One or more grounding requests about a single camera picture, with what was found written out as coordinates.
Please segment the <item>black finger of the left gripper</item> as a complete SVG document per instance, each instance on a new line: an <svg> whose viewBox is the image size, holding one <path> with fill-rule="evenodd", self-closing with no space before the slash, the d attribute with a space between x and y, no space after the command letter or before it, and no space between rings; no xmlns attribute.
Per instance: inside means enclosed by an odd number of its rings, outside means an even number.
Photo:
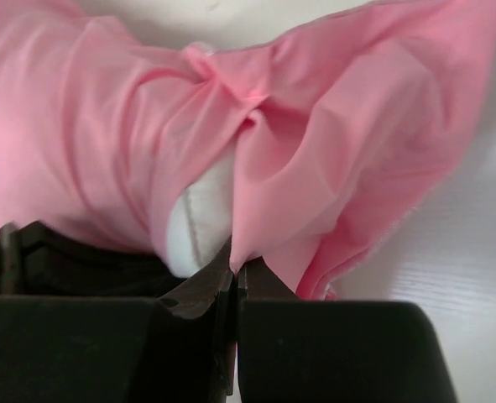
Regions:
<svg viewBox="0 0 496 403"><path fill-rule="evenodd" d="M153 254L95 248L39 221L0 228L0 295L160 297L183 281Z"/></svg>

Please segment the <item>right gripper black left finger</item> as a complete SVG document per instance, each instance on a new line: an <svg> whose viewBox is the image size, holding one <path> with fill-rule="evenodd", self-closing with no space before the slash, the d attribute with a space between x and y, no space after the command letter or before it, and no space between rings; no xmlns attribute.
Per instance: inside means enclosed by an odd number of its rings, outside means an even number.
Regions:
<svg viewBox="0 0 496 403"><path fill-rule="evenodd" d="M0 402L225 401L229 254L161 297L0 292Z"/></svg>

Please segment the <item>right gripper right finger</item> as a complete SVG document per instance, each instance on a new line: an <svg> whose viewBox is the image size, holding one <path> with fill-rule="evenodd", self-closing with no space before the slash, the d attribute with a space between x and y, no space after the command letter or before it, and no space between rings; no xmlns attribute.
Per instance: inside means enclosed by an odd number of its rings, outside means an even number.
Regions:
<svg viewBox="0 0 496 403"><path fill-rule="evenodd" d="M238 274L245 402L454 402L436 330L406 301L304 301L260 259Z"/></svg>

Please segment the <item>white pillow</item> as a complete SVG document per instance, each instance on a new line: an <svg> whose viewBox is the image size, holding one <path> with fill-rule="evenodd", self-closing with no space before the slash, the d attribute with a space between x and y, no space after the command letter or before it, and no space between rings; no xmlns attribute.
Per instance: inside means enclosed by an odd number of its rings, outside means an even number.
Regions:
<svg viewBox="0 0 496 403"><path fill-rule="evenodd" d="M233 169L234 150L228 149L175 202L166 237L166 264L174 276L193 276L230 238Z"/></svg>

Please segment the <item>pink pillowcase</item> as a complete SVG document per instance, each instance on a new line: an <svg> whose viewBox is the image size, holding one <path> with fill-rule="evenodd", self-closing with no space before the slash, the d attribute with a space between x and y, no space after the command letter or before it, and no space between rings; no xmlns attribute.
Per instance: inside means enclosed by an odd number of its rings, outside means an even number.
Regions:
<svg viewBox="0 0 496 403"><path fill-rule="evenodd" d="M233 149L231 268L328 297L458 164L495 50L496 1L377 1L226 51L0 1L0 227L166 263L175 202Z"/></svg>

